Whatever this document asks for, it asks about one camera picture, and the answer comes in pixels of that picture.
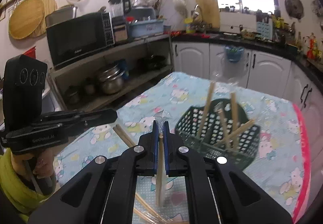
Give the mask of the green sleeve forearm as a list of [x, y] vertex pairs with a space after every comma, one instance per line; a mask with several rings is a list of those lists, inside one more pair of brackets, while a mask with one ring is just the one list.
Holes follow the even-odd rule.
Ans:
[[1, 223], [27, 223], [28, 218], [50, 195], [33, 189], [31, 182], [16, 174], [11, 150], [1, 155]]

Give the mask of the person left hand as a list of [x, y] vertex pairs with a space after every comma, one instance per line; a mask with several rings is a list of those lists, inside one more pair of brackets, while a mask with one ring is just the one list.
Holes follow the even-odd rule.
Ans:
[[11, 153], [10, 155], [14, 171], [16, 172], [16, 174], [20, 175], [26, 180], [31, 180], [31, 178], [28, 176], [27, 170], [24, 166], [24, 161], [28, 161], [33, 157], [36, 157], [37, 159], [36, 166], [33, 170], [33, 174], [35, 174], [37, 178], [47, 178], [54, 174], [54, 155], [51, 149], [46, 149], [37, 156], [35, 156], [32, 153], [27, 153], [23, 155], [15, 155]]

